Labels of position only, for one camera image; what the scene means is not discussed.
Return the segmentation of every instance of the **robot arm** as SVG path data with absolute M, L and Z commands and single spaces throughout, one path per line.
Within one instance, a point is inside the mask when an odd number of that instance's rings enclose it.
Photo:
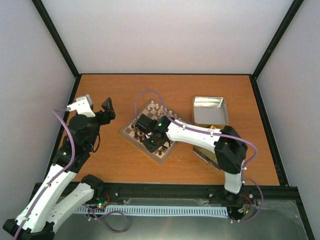
M 218 165 L 224 171 L 224 188 L 233 194 L 239 193 L 242 186 L 242 165 L 248 147 L 243 142 L 217 136 L 224 134 L 240 137 L 237 132 L 230 126 L 209 129 L 186 123 L 181 126 L 180 121 L 175 122 L 179 124 L 171 122 L 166 116 L 156 121 L 142 114 L 135 127 L 145 134 L 143 144 L 151 153 L 169 141 L 196 145 L 215 153 Z
M 70 119 L 68 126 L 75 146 L 73 163 L 51 184 L 48 184 L 71 161 L 70 139 L 65 136 L 43 184 L 22 213 L 16 219 L 8 219 L 4 223 L 4 230 L 12 236 L 19 231 L 17 237 L 19 240 L 52 240 L 59 227 L 76 208 L 93 197 L 99 198 L 103 194 L 103 181 L 88 175 L 72 193 L 56 204 L 64 189 L 90 157 L 90 152 L 94 152 L 97 137 L 100 139 L 100 126 L 109 124 L 116 117 L 110 98 L 102 104 L 102 108 L 104 111 L 93 112 L 89 95 L 79 97 L 76 102 L 67 106 L 69 111 L 77 111 L 77 114 Z M 26 217 L 31 208 L 33 208 L 31 214 Z

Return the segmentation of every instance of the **white wall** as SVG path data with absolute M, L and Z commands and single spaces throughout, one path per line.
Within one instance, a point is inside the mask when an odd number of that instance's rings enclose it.
M 41 182 L 74 78 L 30 0 L 0 3 L 0 239 Z
M 80 73 L 254 72 L 292 0 L 44 0 Z
M 320 239 L 320 1 L 304 1 L 258 78 L 285 171 Z

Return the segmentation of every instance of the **orange wooden surface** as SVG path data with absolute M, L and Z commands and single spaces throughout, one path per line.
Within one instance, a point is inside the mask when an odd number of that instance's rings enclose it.
M 95 112 L 107 97 L 111 97 L 116 118 L 101 127 L 100 148 L 97 153 L 91 153 L 75 181 L 92 174 L 105 182 L 224 184 L 224 172 L 196 156 L 190 144 L 179 142 L 160 165 L 119 134 L 134 117 L 136 96 L 145 89 L 160 92 L 168 108 L 186 120 L 192 118 L 194 96 L 225 98 L 229 125 L 259 150 L 257 158 L 247 166 L 245 177 L 260 185 L 279 185 L 250 80 L 245 75 L 82 75 L 76 96 L 89 94 Z M 138 102 L 138 109 L 149 99 L 158 98 L 153 93 L 145 93 Z M 253 149 L 249 147 L 247 158 L 252 154 Z

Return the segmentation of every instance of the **chessboard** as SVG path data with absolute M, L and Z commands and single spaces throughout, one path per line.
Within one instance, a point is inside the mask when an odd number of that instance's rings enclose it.
M 149 100 L 148 103 L 142 108 L 142 110 L 139 111 L 138 118 L 141 116 L 141 114 L 144 114 L 149 118 L 158 121 L 162 116 L 164 116 L 165 111 L 170 117 L 174 119 L 179 119 L 180 121 L 184 122 L 175 111 L 167 107 L 166 109 L 164 109 L 164 107 L 159 102 L 153 99 Z M 136 118 L 135 117 L 132 118 L 119 131 L 119 133 L 123 137 L 125 137 L 127 140 L 129 140 L 132 144 L 134 144 L 139 150 L 143 151 L 149 157 L 156 160 L 159 164 L 163 164 L 167 159 L 167 157 L 170 155 L 170 153 L 177 146 L 178 142 L 170 141 L 170 145 L 166 142 L 164 147 L 161 146 L 157 150 L 151 153 L 143 145 L 143 140 L 145 139 L 145 136 L 141 131 L 136 130 L 135 128 L 136 123 L 137 123 Z

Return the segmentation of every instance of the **black metal frame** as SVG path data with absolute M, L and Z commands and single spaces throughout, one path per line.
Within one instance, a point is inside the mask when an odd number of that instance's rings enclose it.
M 260 186 L 263 191 L 264 198 L 266 200 L 295 201 L 297 204 L 304 228 L 306 230 L 307 236 L 310 240 L 313 240 L 315 239 L 315 237 L 311 230 L 303 203 L 300 198 L 299 191 L 296 187 L 289 186 L 285 169 L 281 161 L 279 150 L 275 141 L 275 137 L 272 132 L 268 115 L 267 115 L 267 112 L 259 91 L 259 87 L 257 84 L 257 79 L 260 73 L 262 72 L 264 66 L 266 65 L 267 61 L 269 60 L 276 46 L 280 42 L 282 36 L 284 35 L 286 29 L 288 28 L 289 24 L 293 20 L 295 14 L 299 10 L 303 1 L 304 0 L 293 0 L 289 10 L 287 11 L 284 19 L 282 20 L 279 28 L 277 29 L 275 35 L 273 36 L 270 44 L 265 50 L 265 53 L 263 54 L 253 74 L 221 74 L 221 75 L 249 76 L 252 84 L 252 90 L 253 90 L 255 100 L 259 109 L 264 131 L 266 134 L 266 138 L 269 144 L 270 152 L 274 161 L 275 169 L 276 169 L 277 176 L 280 183 L 280 186 Z M 32 2 L 36 7 L 37 11 L 39 12 L 52 38 L 54 39 L 67 65 L 69 66 L 72 74 L 75 77 L 75 83 L 68 101 L 68 104 L 70 104 L 75 99 L 82 74 L 78 72 L 75 64 L 73 63 L 71 56 L 69 55 L 42 1 L 32 0 Z M 64 115 L 63 119 L 66 121 L 68 117 L 69 117 L 69 113 L 67 112 Z M 59 129 L 58 136 L 51 154 L 49 166 L 51 165 L 52 159 L 58 150 L 59 144 L 63 136 L 63 131 L 64 129 L 61 127 Z M 70 183 L 62 195 L 64 196 L 68 195 L 69 193 L 72 192 L 72 190 L 77 185 L 78 185 L 78 182 Z M 39 186 L 40 186 L 40 183 L 37 183 L 35 185 L 32 192 L 32 196 L 37 192 Z M 138 183 L 124 184 L 124 183 L 106 183 L 106 182 L 104 183 L 104 190 L 109 193 L 111 202 L 116 202 L 118 204 L 123 203 L 123 200 L 127 200 L 129 198 L 174 198 L 174 199 L 204 199 L 204 200 L 209 200 L 211 204 L 221 204 L 222 206 L 232 207 L 233 205 L 229 202 L 226 202 L 221 199 L 219 200 L 214 197 L 209 197 L 210 193 L 213 193 L 213 192 L 216 193 L 217 191 L 220 191 L 222 188 L 223 188 L 222 185 L 138 184 Z M 255 186 L 250 186 L 250 185 L 243 186 L 242 191 L 246 193 L 252 193 L 256 197 L 259 196 L 259 192 Z

